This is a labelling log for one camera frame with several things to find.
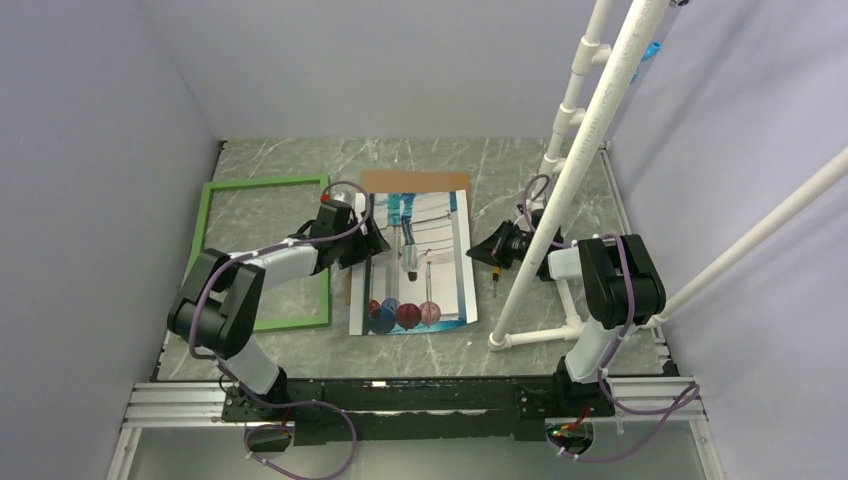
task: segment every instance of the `white wall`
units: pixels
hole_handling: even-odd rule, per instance
[[[613,138],[636,232],[678,291],[848,145],[844,2],[692,2]],[[848,179],[668,323],[730,478],[848,468]]]
[[[550,135],[591,0],[143,0],[219,138]],[[603,41],[615,40],[627,1]],[[668,31],[669,21],[657,39]],[[600,75],[587,80],[586,106]]]
[[[95,479],[150,375],[216,143],[135,0],[0,15],[0,470]]]

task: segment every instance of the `red balloon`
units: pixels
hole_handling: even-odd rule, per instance
[[[404,303],[399,306],[397,312],[397,323],[404,330],[411,330],[421,323],[421,309],[413,303]]]
[[[428,327],[435,325],[442,318],[442,309],[435,302],[421,304],[421,323]]]
[[[368,304],[368,312],[371,314],[371,318],[377,318],[380,316],[380,311],[377,310],[380,308],[380,302],[377,300],[371,300]]]

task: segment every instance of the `gray marble countertop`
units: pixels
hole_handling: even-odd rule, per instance
[[[359,180],[364,169],[468,171],[471,175],[472,243],[489,236],[501,221],[514,219],[526,182],[545,152],[540,139],[265,139],[225,144],[215,180],[329,173],[331,180]],[[563,225],[566,239],[622,232],[622,219],[605,159],[595,155]],[[317,186],[273,187],[213,195],[206,247],[244,251],[279,242],[318,208]],[[493,296],[488,267],[475,264],[479,321],[453,331],[420,335],[348,335],[346,272],[331,273],[331,325],[258,334],[265,352],[292,378],[380,378],[546,375],[574,341],[524,345],[492,352],[486,339],[497,320],[517,266],[506,270]],[[586,310],[580,282],[570,284],[578,312]],[[258,318],[311,314],[317,309],[317,278],[289,282],[265,293]],[[534,283],[512,332],[562,324],[564,313],[552,283]],[[662,372],[651,332],[626,342],[610,366],[614,375]],[[189,357],[181,339],[169,336],[160,358],[160,380],[215,379],[208,361]]]

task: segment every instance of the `magazine page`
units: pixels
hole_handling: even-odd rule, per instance
[[[372,197],[391,251],[354,267],[350,334],[431,333],[476,322],[465,190]],[[357,211],[364,206],[358,195]]]

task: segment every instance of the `green frame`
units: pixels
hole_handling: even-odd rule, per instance
[[[197,255],[203,249],[206,240],[206,226],[209,221],[209,208],[212,205],[212,194],[226,190],[240,190],[248,188],[265,187],[290,187],[294,185],[318,184],[323,190],[330,183],[330,176],[319,175],[289,175],[284,177],[264,177],[250,180],[223,180],[218,182],[207,182],[203,185],[203,193],[200,196],[200,209],[197,214],[197,224],[194,227],[194,240],[191,243],[191,255],[188,268],[194,265]],[[254,332],[269,332],[280,330],[292,330],[298,328],[325,327],[330,324],[330,270],[326,269],[319,274],[321,279],[321,296],[318,304],[318,313],[311,317],[292,317],[275,320],[257,320],[253,327]]]

